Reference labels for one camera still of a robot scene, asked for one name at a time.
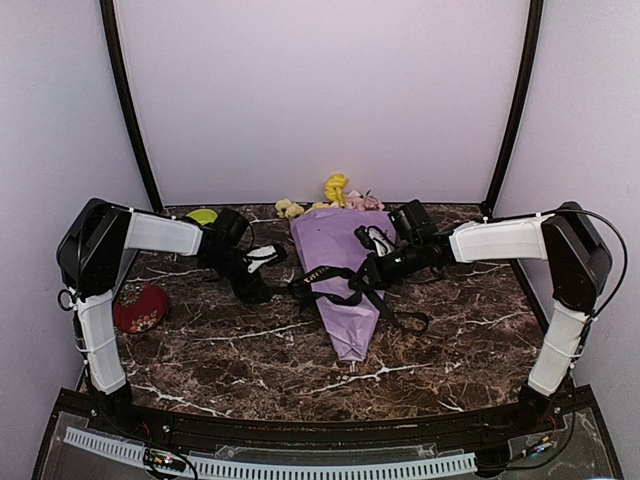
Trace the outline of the pink wrapping paper sheet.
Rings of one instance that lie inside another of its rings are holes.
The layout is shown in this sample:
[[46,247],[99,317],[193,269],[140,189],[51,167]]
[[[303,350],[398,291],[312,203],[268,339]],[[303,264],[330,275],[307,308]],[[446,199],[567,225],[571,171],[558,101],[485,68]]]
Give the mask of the pink wrapping paper sheet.
[[[357,271],[371,253],[354,235],[361,225],[377,226],[390,239],[395,238],[395,230],[383,211],[326,208],[293,220],[291,233],[304,272],[323,265]],[[315,283],[312,289],[342,297],[352,293],[347,280],[341,278]],[[314,302],[338,359],[365,360],[380,315],[373,305],[366,298],[355,307],[335,305],[326,298]]]

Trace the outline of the black printed ribbon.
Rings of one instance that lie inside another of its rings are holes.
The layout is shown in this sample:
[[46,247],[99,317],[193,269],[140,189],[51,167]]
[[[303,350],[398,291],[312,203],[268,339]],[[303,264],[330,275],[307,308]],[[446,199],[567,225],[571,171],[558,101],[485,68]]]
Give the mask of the black printed ribbon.
[[[291,280],[286,286],[266,287],[265,291],[271,295],[290,295],[299,302],[299,310],[305,310],[312,302],[326,298],[331,303],[345,307],[358,306],[366,298],[379,312],[380,316],[388,323],[396,326],[401,331],[414,336],[424,335],[429,327],[431,317],[422,312],[393,311],[377,291],[363,281],[364,270],[354,271],[346,267],[319,266],[310,272]],[[312,285],[325,280],[341,278],[347,280],[348,288],[352,293],[348,297],[342,297],[335,293],[316,292]],[[423,324],[422,328],[415,329],[405,326],[401,317],[415,319]]]

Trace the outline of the yellow rose stem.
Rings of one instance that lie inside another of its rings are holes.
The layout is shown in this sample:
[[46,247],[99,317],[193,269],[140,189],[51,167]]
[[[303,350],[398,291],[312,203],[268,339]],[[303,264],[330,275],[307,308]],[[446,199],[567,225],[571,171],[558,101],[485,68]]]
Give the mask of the yellow rose stem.
[[342,173],[336,173],[329,177],[325,183],[325,198],[330,204],[337,204],[345,207],[347,196],[344,193],[345,187],[349,183],[349,178]]

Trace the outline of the yellow daisy bunch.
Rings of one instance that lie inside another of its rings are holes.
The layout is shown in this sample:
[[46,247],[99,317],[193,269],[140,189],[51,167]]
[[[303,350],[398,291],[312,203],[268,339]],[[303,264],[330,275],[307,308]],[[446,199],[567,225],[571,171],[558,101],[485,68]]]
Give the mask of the yellow daisy bunch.
[[323,202],[315,202],[310,207],[303,207],[288,198],[278,200],[274,208],[279,218],[294,220],[314,210],[330,208],[331,205]]

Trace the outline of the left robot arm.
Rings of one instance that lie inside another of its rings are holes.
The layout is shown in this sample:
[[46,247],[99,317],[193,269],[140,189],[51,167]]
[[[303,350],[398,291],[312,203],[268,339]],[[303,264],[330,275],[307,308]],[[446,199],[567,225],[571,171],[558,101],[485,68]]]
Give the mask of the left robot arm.
[[56,252],[65,291],[80,327],[79,349],[86,358],[92,385],[105,395],[125,387],[114,331],[112,303],[122,257],[127,250],[145,250],[194,257],[227,280],[244,304],[272,298],[260,269],[284,261],[277,244],[242,249],[239,242],[250,222],[223,208],[202,225],[116,205],[99,198],[87,202]]

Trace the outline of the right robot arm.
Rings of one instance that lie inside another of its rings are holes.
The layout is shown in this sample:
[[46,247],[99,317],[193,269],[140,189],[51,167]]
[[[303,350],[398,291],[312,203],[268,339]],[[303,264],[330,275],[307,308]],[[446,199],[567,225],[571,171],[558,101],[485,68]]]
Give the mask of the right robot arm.
[[384,226],[359,220],[351,229],[365,250],[351,282],[354,289],[385,289],[425,269],[484,261],[545,268],[546,330],[525,382],[535,395],[510,413],[517,432],[534,432],[549,416],[544,398],[560,388],[583,353],[591,328],[626,279],[629,247],[620,228],[575,201],[506,216],[474,209],[441,221],[414,200],[384,216]]

